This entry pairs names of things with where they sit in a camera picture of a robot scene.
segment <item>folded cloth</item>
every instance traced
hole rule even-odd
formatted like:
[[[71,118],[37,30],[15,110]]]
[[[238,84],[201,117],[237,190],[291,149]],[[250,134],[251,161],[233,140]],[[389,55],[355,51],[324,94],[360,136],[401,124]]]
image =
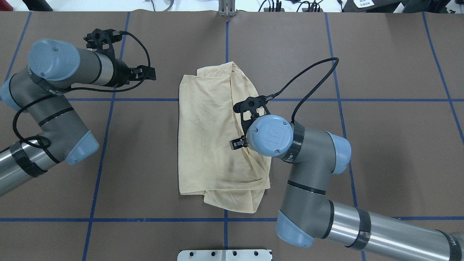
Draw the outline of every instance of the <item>folded cloth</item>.
[[[184,75],[179,87],[181,195],[204,195],[204,202],[216,207],[256,212],[271,187],[271,158],[229,145],[243,135],[240,114],[232,106],[250,96],[258,92],[233,62]]]

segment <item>cloth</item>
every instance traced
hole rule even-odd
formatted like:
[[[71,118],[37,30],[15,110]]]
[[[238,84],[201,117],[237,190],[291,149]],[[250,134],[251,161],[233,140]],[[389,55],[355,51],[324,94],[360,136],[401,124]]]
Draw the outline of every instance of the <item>cloth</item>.
[[[240,114],[232,106],[250,96],[258,92],[233,62],[184,75],[179,87],[181,195],[204,195],[204,202],[216,207],[256,212],[271,187],[271,158],[229,145],[243,135]]]

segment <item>white mounting bracket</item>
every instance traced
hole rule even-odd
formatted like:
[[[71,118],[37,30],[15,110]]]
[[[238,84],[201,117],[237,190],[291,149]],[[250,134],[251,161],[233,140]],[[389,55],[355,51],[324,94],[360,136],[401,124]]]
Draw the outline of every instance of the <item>white mounting bracket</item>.
[[[177,261],[272,261],[272,250],[183,250]]]
[[[219,16],[235,16],[235,0],[219,0]]]

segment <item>red object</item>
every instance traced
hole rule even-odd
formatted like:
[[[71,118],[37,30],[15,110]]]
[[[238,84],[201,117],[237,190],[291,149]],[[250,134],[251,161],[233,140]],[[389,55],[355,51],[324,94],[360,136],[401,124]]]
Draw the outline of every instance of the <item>red object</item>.
[[[13,6],[8,4],[6,0],[0,0],[0,11],[13,11]]]

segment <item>light blue joint cap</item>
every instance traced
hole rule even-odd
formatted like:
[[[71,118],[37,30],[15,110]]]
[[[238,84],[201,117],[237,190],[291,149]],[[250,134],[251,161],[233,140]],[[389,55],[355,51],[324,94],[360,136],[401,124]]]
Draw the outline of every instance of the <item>light blue joint cap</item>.
[[[11,96],[11,92],[10,92],[10,81],[11,81],[11,78],[13,78],[13,76],[11,76],[8,79],[8,81],[6,81],[1,86],[1,88],[0,88],[0,97],[1,97],[2,101],[4,101],[8,106],[12,107],[16,111],[19,111],[21,109],[21,107],[19,105],[17,105],[16,102],[13,100],[13,97]]]
[[[335,169],[332,174],[341,174],[347,168],[351,160],[351,145],[345,138],[334,135],[326,131],[332,138],[335,147]]]
[[[314,237],[301,230],[280,210],[279,217],[277,217],[276,233],[283,241],[301,248],[309,248],[314,242]]]
[[[277,115],[257,118],[247,131],[248,145],[263,156],[276,157],[284,154],[293,142],[290,123]]]
[[[39,77],[61,81],[73,75],[81,58],[77,48],[64,41],[41,39],[32,45],[28,65]]]
[[[71,152],[66,157],[65,161],[69,165],[74,165],[86,159],[88,156],[94,154],[98,150],[98,142],[93,136],[91,131],[88,131],[78,141],[76,146],[72,148]]]

